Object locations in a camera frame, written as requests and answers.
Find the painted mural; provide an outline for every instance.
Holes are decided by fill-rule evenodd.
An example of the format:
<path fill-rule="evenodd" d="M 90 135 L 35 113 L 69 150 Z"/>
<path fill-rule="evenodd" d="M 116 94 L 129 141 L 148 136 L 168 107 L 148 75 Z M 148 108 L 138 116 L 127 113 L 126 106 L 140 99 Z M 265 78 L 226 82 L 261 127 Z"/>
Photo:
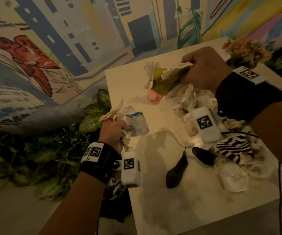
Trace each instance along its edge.
<path fill-rule="evenodd" d="M 0 127 L 93 97 L 107 68 L 242 35 L 282 48 L 282 0 L 0 0 Z"/>

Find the zebra-striped fabric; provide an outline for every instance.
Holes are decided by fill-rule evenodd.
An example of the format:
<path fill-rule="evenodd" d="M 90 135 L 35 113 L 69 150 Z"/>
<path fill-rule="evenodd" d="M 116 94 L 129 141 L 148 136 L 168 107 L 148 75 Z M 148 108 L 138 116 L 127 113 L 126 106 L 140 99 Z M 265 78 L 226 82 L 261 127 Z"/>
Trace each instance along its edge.
<path fill-rule="evenodd" d="M 253 151 L 251 150 L 249 143 L 243 135 L 225 138 L 222 141 L 218 142 L 215 147 L 220 154 L 236 162 L 237 164 L 240 163 L 243 156 L 240 153 L 246 153 L 254 158 Z"/>

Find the white table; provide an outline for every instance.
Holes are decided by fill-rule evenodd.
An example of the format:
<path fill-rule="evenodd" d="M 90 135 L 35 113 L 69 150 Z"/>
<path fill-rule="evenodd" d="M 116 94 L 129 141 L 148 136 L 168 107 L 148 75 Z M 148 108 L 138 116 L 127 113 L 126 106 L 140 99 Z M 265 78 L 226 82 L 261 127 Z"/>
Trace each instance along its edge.
<path fill-rule="evenodd" d="M 168 68 L 180 63 L 183 55 L 204 46 L 212 46 L 227 60 L 229 56 L 221 49 L 226 40 L 216 39 L 105 71 L 112 105 L 124 99 L 124 106 L 133 106 L 135 111 L 143 112 L 149 127 L 149 134 L 134 137 L 129 144 L 140 155 L 142 166 L 142 186 L 129 189 L 139 235 L 183 233 L 264 205 L 279 196 L 277 180 L 270 179 L 250 179 L 245 192 L 228 193 L 223 190 L 216 170 L 194 159 L 189 159 L 178 187 L 167 189 L 165 185 L 166 173 L 180 159 L 182 148 L 167 132 L 150 134 L 168 128 L 184 138 L 188 135 L 173 111 L 148 102 L 144 64 L 158 61 Z M 269 68 L 259 64 L 255 71 L 266 75 L 270 83 L 282 89 L 282 78 Z"/>

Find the red parrot painting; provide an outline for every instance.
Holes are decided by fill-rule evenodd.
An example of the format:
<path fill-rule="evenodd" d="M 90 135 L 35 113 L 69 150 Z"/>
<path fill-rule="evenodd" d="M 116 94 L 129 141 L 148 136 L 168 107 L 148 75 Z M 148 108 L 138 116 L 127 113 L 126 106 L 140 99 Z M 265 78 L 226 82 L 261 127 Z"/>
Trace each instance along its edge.
<path fill-rule="evenodd" d="M 53 89 L 41 68 L 60 69 L 60 67 L 26 35 L 18 35 L 14 41 L 0 37 L 0 48 L 10 53 L 13 61 L 19 64 L 29 77 L 33 77 L 49 97 L 53 95 Z"/>

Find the wristband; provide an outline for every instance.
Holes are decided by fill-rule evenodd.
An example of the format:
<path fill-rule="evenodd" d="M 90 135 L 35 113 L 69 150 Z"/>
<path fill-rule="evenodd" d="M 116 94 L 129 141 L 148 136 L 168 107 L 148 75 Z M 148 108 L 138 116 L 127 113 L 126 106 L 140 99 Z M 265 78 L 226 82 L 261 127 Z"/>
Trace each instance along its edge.
<path fill-rule="evenodd" d="M 107 184 L 113 169 L 118 167 L 116 160 L 120 159 L 120 154 L 112 146 L 104 142 L 94 142 L 85 151 L 79 171 L 83 171 Z"/>
<path fill-rule="evenodd" d="M 255 81 L 263 76 L 245 67 L 240 68 L 219 84 L 215 94 L 217 110 L 221 117 L 250 122 L 271 103 L 281 102 L 282 90 L 266 81 Z"/>

